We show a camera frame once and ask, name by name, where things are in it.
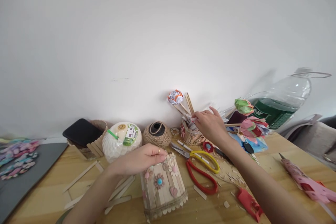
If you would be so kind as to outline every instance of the twine spool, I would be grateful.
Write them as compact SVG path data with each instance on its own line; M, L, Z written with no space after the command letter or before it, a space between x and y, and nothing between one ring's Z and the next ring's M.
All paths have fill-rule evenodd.
M156 121L148 125L142 137L144 144L150 143L161 148L167 147L172 140L170 129L163 122Z

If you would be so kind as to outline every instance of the scissors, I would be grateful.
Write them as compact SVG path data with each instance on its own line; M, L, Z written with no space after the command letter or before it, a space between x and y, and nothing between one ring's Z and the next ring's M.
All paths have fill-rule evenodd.
M218 163L216 162L216 160L207 152L205 151L202 151L202 150L194 150L192 152L186 152L184 150L182 150L179 146L177 146L176 144L174 143L170 143L170 146L176 150L178 153L182 154L186 159L186 166L187 166L187 169L188 169L188 172L189 172L189 175L191 177L191 179L193 180L193 182L195 183L195 185L202 191L204 192L205 194L208 194L208 195L211 195L211 194L215 194L218 190L218 185L217 185L217 182L216 180L211 177L209 174L205 173L204 171L198 169L193 163L192 161L190 160L190 157L194 157L194 158L197 158L199 161L201 161L207 169L209 169L210 171L212 171L213 173L217 174L219 173L219 165ZM200 158L199 156L196 155L196 153L198 154L204 154L206 155L207 157L209 157L211 159L211 161L214 163L216 169L213 169L210 165L208 165L206 162L204 162L204 160L202 160L202 158ZM211 180L211 182L213 183L213 188L212 189L208 189L206 187L203 187L197 180L196 178L194 177L192 171L191 171L191 168L193 168L195 171L197 171L198 173L200 173L202 176L208 178L209 180Z

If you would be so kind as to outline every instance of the green label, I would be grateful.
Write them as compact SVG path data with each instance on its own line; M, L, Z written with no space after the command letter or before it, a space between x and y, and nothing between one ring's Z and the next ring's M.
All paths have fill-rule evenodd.
M286 104L280 103L276 100L262 98L254 105L251 116L260 119L265 118L269 128L271 130L275 130L284 124L297 109L295 109L295 111L289 110L293 110L293 108L290 108L289 106L286 106Z
M131 146L136 140L139 133L139 129L134 124L127 124L127 133L122 143L125 146Z

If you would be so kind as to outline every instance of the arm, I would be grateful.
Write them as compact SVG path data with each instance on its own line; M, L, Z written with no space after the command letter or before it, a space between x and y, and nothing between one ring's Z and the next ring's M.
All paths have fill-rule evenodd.
M166 159L166 155L167 152L162 148L146 144L116 159L99 175L65 217L63 224L94 223L123 176L140 173L152 165L161 163Z
M317 223L299 202L292 198L264 169L232 139L214 108L195 112L201 133L217 145L234 163L271 223Z

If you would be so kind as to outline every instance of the white wall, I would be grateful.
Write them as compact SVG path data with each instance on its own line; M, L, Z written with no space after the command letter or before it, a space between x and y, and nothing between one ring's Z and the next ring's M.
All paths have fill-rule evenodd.
M313 67L298 118L334 115L336 0L0 0L0 136L78 118L177 126L165 96L222 106Z

